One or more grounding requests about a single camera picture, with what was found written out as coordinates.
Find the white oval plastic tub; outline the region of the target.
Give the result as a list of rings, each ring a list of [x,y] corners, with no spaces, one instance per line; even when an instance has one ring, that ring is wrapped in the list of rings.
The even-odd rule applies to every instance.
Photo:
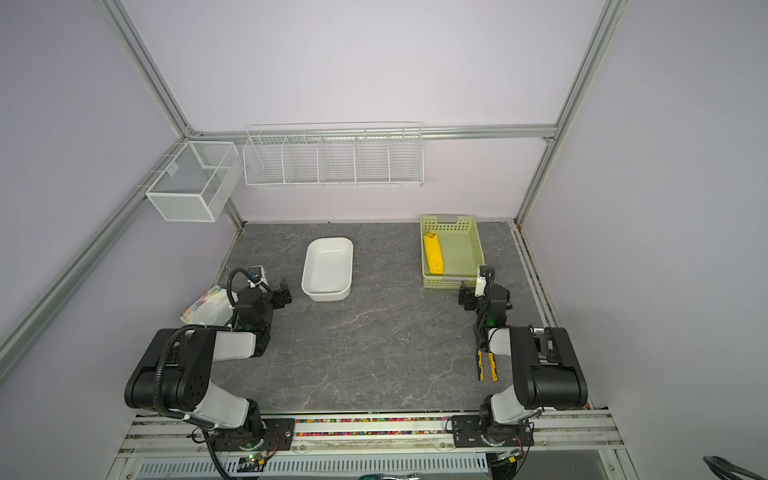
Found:
[[[351,293],[353,242],[345,237],[313,240],[307,247],[302,291],[314,302],[345,300]]]

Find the yellow paper napkin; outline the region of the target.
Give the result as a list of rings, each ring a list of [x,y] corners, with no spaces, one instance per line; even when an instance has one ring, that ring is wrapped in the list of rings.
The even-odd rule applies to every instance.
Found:
[[[428,231],[423,235],[425,258],[429,273],[432,275],[444,274],[444,260],[439,236],[435,231]]]

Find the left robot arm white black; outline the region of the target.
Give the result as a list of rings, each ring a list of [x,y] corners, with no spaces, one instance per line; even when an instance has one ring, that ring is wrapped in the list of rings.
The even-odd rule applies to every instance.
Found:
[[[124,401],[199,428],[214,452],[266,450],[290,443],[284,420],[265,422],[258,403],[216,385],[215,363],[262,356],[275,311],[292,301],[286,281],[269,285],[260,267],[236,268],[181,315],[181,326],[157,331],[127,381]]]

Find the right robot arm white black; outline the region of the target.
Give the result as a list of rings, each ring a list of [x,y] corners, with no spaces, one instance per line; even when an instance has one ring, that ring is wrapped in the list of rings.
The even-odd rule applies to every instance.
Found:
[[[476,414],[451,418],[456,447],[531,446],[533,419],[545,409],[586,406],[587,383],[566,329],[509,326],[510,292],[495,282],[493,267],[479,266],[475,283],[461,284],[459,304],[476,315],[478,379],[490,375],[497,381],[497,359],[505,357],[510,360],[512,383],[487,396]]]

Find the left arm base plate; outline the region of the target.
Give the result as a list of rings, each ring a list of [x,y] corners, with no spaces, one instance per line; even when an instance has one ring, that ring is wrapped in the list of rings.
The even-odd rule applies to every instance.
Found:
[[[244,428],[217,430],[209,435],[216,452],[287,451],[294,439],[296,419],[292,417],[266,418],[255,433]]]

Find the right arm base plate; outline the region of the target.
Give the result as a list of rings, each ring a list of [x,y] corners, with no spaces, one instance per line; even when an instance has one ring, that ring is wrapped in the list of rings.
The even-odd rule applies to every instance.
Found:
[[[454,415],[446,426],[457,448],[529,447],[534,444],[530,422],[505,425],[471,414]]]

